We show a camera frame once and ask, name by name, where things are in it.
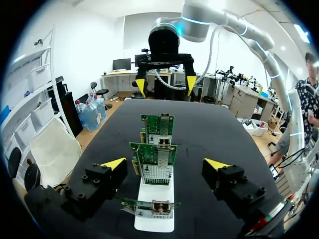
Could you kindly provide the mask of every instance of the robotic arm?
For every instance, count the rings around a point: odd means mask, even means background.
[[[208,30],[211,23],[215,23],[218,26],[214,29],[211,37],[211,47],[209,61],[203,75],[196,81],[191,82],[189,76],[195,76],[192,61],[188,61],[188,66],[191,64],[191,69],[185,67],[186,87],[177,88],[170,86],[164,81],[161,81],[166,86],[175,90],[188,90],[190,94],[194,84],[198,83],[207,73],[210,65],[210,59],[212,54],[212,41],[215,32],[224,28],[229,32],[237,34],[242,40],[243,37],[248,41],[244,41],[248,48],[261,60],[265,69],[268,71],[274,88],[278,94],[280,106],[285,112],[291,112],[290,127],[290,145],[289,152],[287,154],[287,160],[282,163],[284,168],[286,183],[289,190],[283,192],[284,196],[288,194],[295,194],[297,198],[301,196],[306,182],[310,179],[308,172],[310,171],[309,162],[301,157],[301,152],[305,147],[304,137],[304,124],[301,112],[301,104],[297,90],[293,89],[289,92],[285,89],[284,78],[281,69],[269,52],[274,47],[274,41],[271,36],[258,29],[256,26],[247,22],[245,18],[235,15],[233,13],[213,9],[208,7],[200,1],[189,0],[185,1],[182,15],[177,18],[162,17],[156,20],[155,26],[152,28],[149,36],[149,45],[151,55],[147,53],[148,59],[146,61],[141,60],[138,65],[148,65],[149,69],[166,68],[168,66],[169,59],[172,54],[178,54],[179,37],[183,37],[186,40],[192,42],[203,42],[208,34]],[[177,62],[170,62],[170,66],[177,64]],[[145,78],[144,75],[137,75],[137,79]]]

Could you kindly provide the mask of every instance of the drawer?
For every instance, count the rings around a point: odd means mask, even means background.
[[[245,93],[239,89],[234,89],[234,97],[236,97],[239,101],[243,102],[245,98]]]

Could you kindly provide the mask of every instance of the white chair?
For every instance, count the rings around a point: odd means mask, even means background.
[[[56,118],[30,140],[30,150],[41,173],[40,185],[44,188],[61,184],[82,154],[79,142]]]

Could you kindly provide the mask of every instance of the computer monitor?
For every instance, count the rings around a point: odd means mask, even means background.
[[[113,60],[113,70],[130,70],[131,69],[131,59],[118,59],[118,60]]]

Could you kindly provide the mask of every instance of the white robotic arm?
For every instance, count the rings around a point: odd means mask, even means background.
[[[292,193],[301,196],[304,186],[309,180],[307,173],[310,170],[309,164],[301,157],[301,154],[296,154],[296,152],[301,152],[305,147],[301,104],[297,90],[293,89],[289,92],[286,91],[281,69],[275,58],[268,51],[274,47],[274,41],[271,36],[247,22],[241,16],[213,9],[202,2],[193,0],[185,1],[181,17],[162,17],[157,19],[157,23],[153,27],[152,31],[160,29],[161,27],[171,26],[172,28],[175,28],[174,31],[178,32],[179,36],[186,40],[192,42],[203,42],[207,37],[211,23],[219,25],[218,28],[223,27],[240,37],[249,39],[247,45],[262,61],[265,69],[268,71],[273,86],[278,94],[281,108],[285,112],[292,113],[289,123],[290,145],[289,152],[287,154],[288,160],[282,164],[283,166],[286,165],[284,168],[286,177],[285,181],[289,189],[283,192],[283,194]]]

